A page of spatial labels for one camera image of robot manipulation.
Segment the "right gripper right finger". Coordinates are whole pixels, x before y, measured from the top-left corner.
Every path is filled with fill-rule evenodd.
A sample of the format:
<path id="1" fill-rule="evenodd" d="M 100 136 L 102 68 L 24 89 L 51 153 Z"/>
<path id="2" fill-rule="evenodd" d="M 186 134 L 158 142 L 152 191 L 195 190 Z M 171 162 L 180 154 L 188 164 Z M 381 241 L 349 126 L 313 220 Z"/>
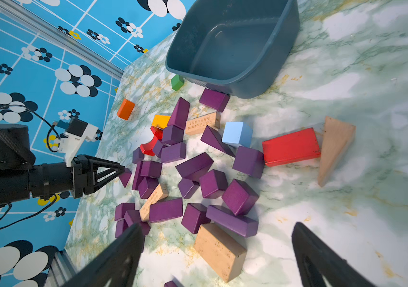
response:
<path id="1" fill-rule="evenodd" d="M 296 222 L 294 226 L 292 246 L 304 287 L 372 287 L 374 285 L 301 222 Z"/>

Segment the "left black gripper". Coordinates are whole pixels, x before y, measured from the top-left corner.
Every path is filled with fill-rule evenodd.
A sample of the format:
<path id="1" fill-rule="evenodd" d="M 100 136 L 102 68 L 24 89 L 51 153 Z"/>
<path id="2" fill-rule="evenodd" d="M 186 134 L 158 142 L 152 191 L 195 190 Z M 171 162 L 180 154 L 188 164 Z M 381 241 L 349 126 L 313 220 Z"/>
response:
<path id="1" fill-rule="evenodd" d="M 71 168 L 71 193 L 75 199 L 99 191 L 126 171 L 126 168 L 117 162 L 89 155 L 77 155 L 71 162 Z"/>

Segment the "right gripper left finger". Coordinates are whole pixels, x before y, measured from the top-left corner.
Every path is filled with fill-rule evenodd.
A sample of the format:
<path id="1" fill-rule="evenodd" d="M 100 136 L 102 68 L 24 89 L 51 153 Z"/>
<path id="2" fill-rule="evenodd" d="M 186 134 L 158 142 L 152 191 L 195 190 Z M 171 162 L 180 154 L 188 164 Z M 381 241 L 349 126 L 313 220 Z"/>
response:
<path id="1" fill-rule="evenodd" d="M 143 249 L 142 228 L 139 224 L 133 224 L 90 264 L 63 285 L 65 287 L 131 287 Z"/>

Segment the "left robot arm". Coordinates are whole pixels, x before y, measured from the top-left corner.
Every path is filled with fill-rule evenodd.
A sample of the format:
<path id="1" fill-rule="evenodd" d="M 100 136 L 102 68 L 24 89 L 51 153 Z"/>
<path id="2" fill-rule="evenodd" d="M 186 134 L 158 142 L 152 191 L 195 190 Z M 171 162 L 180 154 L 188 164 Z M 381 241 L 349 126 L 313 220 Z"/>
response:
<path id="1" fill-rule="evenodd" d="M 0 124 L 0 208 L 31 197 L 48 200 L 64 191 L 77 199 L 99 191 L 122 175 L 126 168 L 119 163 L 77 153 L 96 132 L 97 127 L 91 124 L 69 127 L 58 142 L 64 160 L 36 165 L 28 127 Z"/>

